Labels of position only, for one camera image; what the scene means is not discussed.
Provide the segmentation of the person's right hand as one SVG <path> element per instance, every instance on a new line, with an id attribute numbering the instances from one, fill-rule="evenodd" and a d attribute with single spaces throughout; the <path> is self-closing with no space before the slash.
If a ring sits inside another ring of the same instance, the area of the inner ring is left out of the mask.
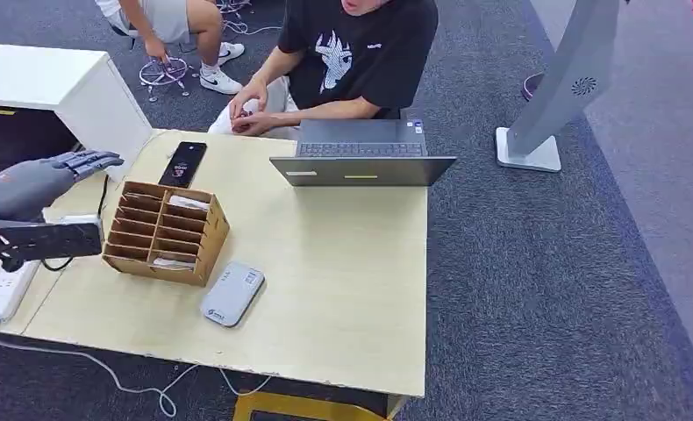
<path id="1" fill-rule="evenodd" d="M 268 100 L 268 83 L 257 77 L 244 86 L 229 102 L 227 108 L 231 120 L 242 118 L 246 111 L 264 111 Z"/>

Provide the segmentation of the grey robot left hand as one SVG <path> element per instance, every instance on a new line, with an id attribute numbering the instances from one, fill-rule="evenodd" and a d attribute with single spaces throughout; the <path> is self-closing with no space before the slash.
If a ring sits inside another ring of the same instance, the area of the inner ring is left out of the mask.
<path id="1" fill-rule="evenodd" d="M 6 168 L 0 171 L 0 220 L 35 222 L 74 184 L 124 162 L 117 153 L 83 150 Z"/>

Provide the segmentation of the person's left hand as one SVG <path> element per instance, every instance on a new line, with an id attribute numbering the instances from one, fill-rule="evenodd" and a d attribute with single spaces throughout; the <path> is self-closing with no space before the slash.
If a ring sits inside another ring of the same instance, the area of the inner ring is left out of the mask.
<path id="1" fill-rule="evenodd" d="M 231 122 L 232 132 L 242 136 L 260 136 L 276 127 L 276 116 L 266 112 L 244 113 Z"/>

